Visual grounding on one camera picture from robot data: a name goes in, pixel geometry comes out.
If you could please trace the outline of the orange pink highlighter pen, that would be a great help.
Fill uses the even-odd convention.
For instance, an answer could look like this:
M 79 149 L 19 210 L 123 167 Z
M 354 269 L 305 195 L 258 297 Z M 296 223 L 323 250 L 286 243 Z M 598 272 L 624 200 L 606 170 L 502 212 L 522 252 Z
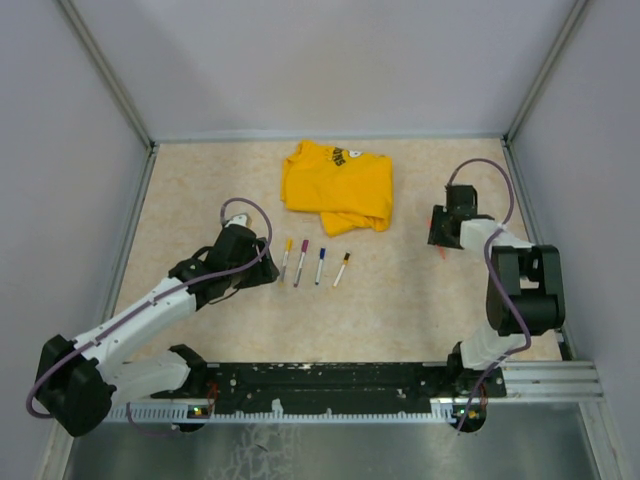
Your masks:
M 429 235 L 431 235 L 431 227 L 432 227 L 432 221 L 428 220 L 427 222 L 428 228 L 429 228 Z M 444 250 L 444 247 L 442 247 L 441 245 L 437 245 L 437 244 L 430 244 L 430 245 L 435 245 L 437 247 L 437 250 L 439 252 L 439 255 L 441 257 L 441 259 L 444 261 L 446 260 L 446 252 Z

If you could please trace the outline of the white yellow whiteboard marker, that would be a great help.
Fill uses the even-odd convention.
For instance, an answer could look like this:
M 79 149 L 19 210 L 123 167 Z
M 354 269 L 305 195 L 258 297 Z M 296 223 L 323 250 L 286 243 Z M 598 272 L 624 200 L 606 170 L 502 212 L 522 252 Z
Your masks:
M 290 253 L 291 253 L 291 251 L 290 252 L 286 252 L 285 249 L 284 249 L 284 254 L 283 254 L 280 273 L 279 273 L 279 280 L 278 280 L 280 285 L 283 285 L 284 282 L 285 282 L 286 269 L 287 269 L 287 266 L 288 266 Z

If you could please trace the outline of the white purple-end pen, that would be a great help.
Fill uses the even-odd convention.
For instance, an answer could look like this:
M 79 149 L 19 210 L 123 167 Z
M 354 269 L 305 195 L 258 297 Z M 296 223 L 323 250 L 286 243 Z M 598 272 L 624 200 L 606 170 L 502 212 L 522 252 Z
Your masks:
M 293 287 L 294 288 L 298 288 L 298 286 L 300 284 L 300 280 L 301 280 L 301 275 L 302 275 L 302 271 L 303 271 L 303 267 L 304 267 L 306 254 L 307 254 L 307 252 L 300 251 L 300 257 L 299 257 L 299 261 L 298 261 L 297 268 L 296 268 L 296 271 L 295 271 L 294 282 L 293 282 Z

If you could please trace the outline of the white blue-end pen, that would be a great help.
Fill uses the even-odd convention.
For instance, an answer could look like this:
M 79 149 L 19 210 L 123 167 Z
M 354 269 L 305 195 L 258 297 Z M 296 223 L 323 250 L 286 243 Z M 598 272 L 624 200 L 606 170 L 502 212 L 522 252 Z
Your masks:
M 323 267 L 324 267 L 324 261 L 319 260 L 318 257 L 318 264 L 317 264 L 317 269 L 316 269 L 316 274 L 315 274 L 315 279 L 314 279 L 314 284 L 316 286 L 319 286 L 322 280 L 322 273 L 323 273 Z

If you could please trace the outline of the thin white yellow-end pen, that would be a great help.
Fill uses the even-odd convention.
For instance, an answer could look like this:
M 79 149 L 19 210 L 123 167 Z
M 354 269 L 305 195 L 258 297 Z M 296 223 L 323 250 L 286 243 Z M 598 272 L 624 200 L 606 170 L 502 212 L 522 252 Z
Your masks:
M 336 277 L 335 277 L 335 279 L 334 279 L 334 282 L 333 282 L 333 284 L 332 284 L 332 287 L 333 287 L 333 288 L 338 287 L 338 285 L 339 285 L 339 283 L 340 283 L 340 281 L 341 281 L 341 279 L 342 279 L 342 277 L 343 277 L 343 275 L 344 275 L 344 272 L 345 272 L 345 270 L 346 270 L 346 267 L 347 267 L 348 263 L 345 265 L 345 264 L 343 264 L 343 260 L 342 260 L 342 263 L 341 263 L 341 265 L 340 265 L 340 268 L 339 268 L 339 270 L 338 270 L 338 273 L 337 273 L 337 275 L 336 275 Z

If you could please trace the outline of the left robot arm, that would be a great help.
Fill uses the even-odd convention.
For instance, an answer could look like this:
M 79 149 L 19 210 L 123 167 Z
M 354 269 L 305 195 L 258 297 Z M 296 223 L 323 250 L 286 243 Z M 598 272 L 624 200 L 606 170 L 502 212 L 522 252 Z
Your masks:
M 147 341 L 203 307 L 241 289 L 271 284 L 279 271 L 270 236 L 259 237 L 244 223 L 227 222 L 216 242 L 180 261 L 147 295 L 94 329 L 42 347 L 33 390 L 44 417 L 73 437 L 94 430 L 122 404 L 157 394 L 194 397 L 208 384 L 206 361 L 179 344 L 143 361 L 130 356 Z

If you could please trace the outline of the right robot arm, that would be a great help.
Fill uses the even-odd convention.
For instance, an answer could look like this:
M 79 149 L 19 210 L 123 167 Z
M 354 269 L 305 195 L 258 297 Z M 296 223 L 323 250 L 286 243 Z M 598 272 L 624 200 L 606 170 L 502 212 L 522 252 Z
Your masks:
M 564 285 L 556 247 L 522 240 L 480 214 L 471 185 L 450 184 L 445 192 L 446 203 L 433 208 L 428 243 L 477 253 L 488 270 L 486 323 L 456 345 L 460 362 L 446 372 L 448 387 L 466 396 L 481 385 L 481 371 L 563 326 Z

